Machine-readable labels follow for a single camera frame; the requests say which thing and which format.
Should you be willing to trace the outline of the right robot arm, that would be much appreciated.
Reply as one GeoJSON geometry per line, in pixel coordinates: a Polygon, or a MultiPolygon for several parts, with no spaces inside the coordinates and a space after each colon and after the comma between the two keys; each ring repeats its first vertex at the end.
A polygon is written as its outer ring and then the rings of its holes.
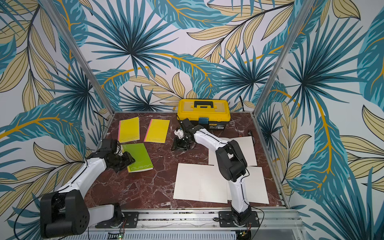
{"type": "Polygon", "coordinates": [[[232,197],[231,211],[234,224],[242,227],[251,217],[252,207],[247,199],[244,178],[250,175],[247,161],[235,140],[223,140],[201,125],[193,125],[189,119],[179,120],[172,150],[187,151],[191,145],[200,144],[215,152],[221,175],[229,182],[232,197]]]}

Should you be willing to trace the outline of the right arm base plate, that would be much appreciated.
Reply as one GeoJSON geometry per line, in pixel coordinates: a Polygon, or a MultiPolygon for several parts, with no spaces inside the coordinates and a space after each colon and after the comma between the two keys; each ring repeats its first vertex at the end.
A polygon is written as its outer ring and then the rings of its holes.
{"type": "Polygon", "coordinates": [[[261,220],[255,211],[248,211],[242,214],[237,214],[233,211],[220,211],[218,218],[221,228],[255,228],[260,226],[261,220]]]}

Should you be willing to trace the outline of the yellow cover notebook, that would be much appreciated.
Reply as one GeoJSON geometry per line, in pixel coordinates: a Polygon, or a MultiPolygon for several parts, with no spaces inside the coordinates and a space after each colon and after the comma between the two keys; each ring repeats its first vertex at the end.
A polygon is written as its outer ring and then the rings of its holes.
{"type": "Polygon", "coordinates": [[[140,139],[139,117],[119,121],[118,141],[127,143],[140,139]]]}
{"type": "Polygon", "coordinates": [[[164,144],[166,141],[170,120],[152,119],[144,142],[164,144]]]}

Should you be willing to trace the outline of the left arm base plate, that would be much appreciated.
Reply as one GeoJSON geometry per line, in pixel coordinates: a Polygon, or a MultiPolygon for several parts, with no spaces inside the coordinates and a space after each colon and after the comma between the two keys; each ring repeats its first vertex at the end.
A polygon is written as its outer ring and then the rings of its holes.
{"type": "Polygon", "coordinates": [[[96,229],[135,229],[139,218],[138,212],[122,212],[110,220],[96,224],[96,229]]]}

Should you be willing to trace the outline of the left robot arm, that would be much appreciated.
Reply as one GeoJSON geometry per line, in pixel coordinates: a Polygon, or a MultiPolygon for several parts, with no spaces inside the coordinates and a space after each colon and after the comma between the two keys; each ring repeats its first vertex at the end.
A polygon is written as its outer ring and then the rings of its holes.
{"type": "Polygon", "coordinates": [[[41,198],[40,227],[44,239],[81,235],[89,227],[122,228],[127,218],[118,203],[88,208],[85,196],[107,169],[116,173],[135,163],[131,154],[121,152],[115,139],[103,139],[101,147],[86,157],[83,166],[57,191],[41,198]]]}

